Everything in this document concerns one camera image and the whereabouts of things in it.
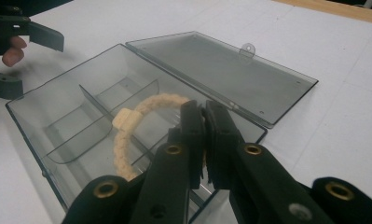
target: open lid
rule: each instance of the open lid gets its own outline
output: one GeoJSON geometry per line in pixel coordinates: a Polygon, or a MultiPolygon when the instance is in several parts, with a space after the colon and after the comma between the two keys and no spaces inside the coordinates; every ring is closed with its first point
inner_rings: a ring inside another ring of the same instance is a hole
{"type": "Polygon", "coordinates": [[[268,128],[318,81],[197,32],[131,41],[127,47],[249,120],[268,128]]]}

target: human hand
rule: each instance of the human hand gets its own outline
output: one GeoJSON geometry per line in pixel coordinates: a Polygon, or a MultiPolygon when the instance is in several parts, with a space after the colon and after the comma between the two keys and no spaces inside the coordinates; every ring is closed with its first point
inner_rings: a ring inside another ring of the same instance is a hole
{"type": "Polygon", "coordinates": [[[8,49],[2,57],[2,62],[8,67],[12,67],[23,58],[24,54],[22,49],[26,48],[25,41],[19,36],[11,37],[10,45],[11,48],[8,49]]]}

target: transparent plastic container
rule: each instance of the transparent plastic container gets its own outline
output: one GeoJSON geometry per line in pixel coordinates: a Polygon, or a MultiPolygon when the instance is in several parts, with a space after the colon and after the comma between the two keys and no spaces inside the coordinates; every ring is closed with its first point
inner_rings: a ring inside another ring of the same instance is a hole
{"type": "MultiPolygon", "coordinates": [[[[199,33],[117,45],[7,103],[7,109],[66,210],[81,190],[102,175],[115,175],[112,120],[122,108],[173,93],[204,105],[225,105],[247,142],[258,143],[317,80],[239,51],[199,33]]],[[[148,169],[178,109],[161,108],[143,118],[131,137],[129,161],[148,169]]],[[[190,192],[189,217],[215,195],[202,179],[190,192]]]]}
{"type": "MultiPolygon", "coordinates": [[[[44,176],[67,209],[94,178],[115,175],[113,146],[117,130],[112,119],[121,108],[134,109],[145,98],[175,93],[200,104],[208,96],[187,86],[122,45],[25,93],[7,104],[44,176]]],[[[266,130],[230,112],[257,142],[266,130]]],[[[144,117],[131,138],[129,159],[145,171],[168,129],[179,124],[178,109],[161,108],[144,117]]],[[[214,192],[207,180],[190,193],[190,216],[214,192]]]]}

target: white surface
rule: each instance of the white surface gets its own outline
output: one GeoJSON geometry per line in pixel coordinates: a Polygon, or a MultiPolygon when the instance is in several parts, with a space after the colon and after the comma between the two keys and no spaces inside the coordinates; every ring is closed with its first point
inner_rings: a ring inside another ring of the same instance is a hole
{"type": "MultiPolygon", "coordinates": [[[[0,72],[25,91],[115,44],[199,31],[320,80],[266,146],[300,182],[343,178],[372,197],[372,23],[269,0],[75,0],[32,17],[64,34],[65,53],[29,44],[0,72]]],[[[60,223],[64,212],[0,99],[0,223],[60,223]]]]}

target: brass screw insert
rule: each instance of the brass screw insert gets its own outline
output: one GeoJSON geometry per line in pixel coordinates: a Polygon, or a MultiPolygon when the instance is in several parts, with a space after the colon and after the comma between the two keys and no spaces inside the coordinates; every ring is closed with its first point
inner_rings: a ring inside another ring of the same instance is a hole
{"type": "Polygon", "coordinates": [[[97,198],[108,198],[113,196],[118,191],[118,184],[113,180],[106,180],[101,182],[93,190],[93,195],[97,198]]]}
{"type": "Polygon", "coordinates": [[[329,182],[325,185],[325,190],[332,196],[343,201],[350,201],[354,198],[354,193],[350,189],[337,182],[329,182]]]}
{"type": "Polygon", "coordinates": [[[178,146],[169,146],[165,149],[165,151],[168,154],[177,155],[182,151],[182,149],[178,146]]]}
{"type": "Polygon", "coordinates": [[[254,155],[254,156],[257,156],[259,154],[261,154],[262,152],[262,149],[260,147],[256,147],[256,146],[246,146],[244,147],[244,151],[250,155],[254,155]]]}

